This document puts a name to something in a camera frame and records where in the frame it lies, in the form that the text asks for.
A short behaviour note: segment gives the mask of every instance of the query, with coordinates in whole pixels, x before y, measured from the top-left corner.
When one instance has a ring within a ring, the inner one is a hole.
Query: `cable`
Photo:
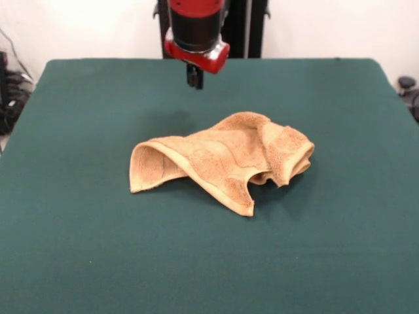
[[[416,100],[419,100],[419,92],[412,99],[412,115],[413,115],[413,118],[415,118],[419,122],[419,120],[418,120],[419,116],[416,116],[416,110],[419,107],[419,101],[418,101],[418,104],[416,105],[415,104]]]
[[[0,33],[4,36],[4,38],[6,38],[6,40],[10,43],[10,46],[12,47],[12,52],[14,54],[14,57],[16,58],[17,62],[19,63],[20,67],[22,68],[22,70],[24,70],[25,74],[31,79],[33,80],[32,76],[29,74],[29,71],[26,69],[25,65],[20,61],[18,54],[16,53],[16,49],[14,48],[14,43],[12,41],[12,39],[5,33],[5,31],[3,31],[0,27]]]

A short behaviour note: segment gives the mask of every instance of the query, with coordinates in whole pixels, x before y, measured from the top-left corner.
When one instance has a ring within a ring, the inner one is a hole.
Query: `tan towel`
[[[131,155],[130,189],[136,193],[190,177],[232,211],[253,216],[248,182],[287,185],[307,170],[313,151],[314,144],[289,126],[257,113],[236,113],[186,137],[138,144]]]

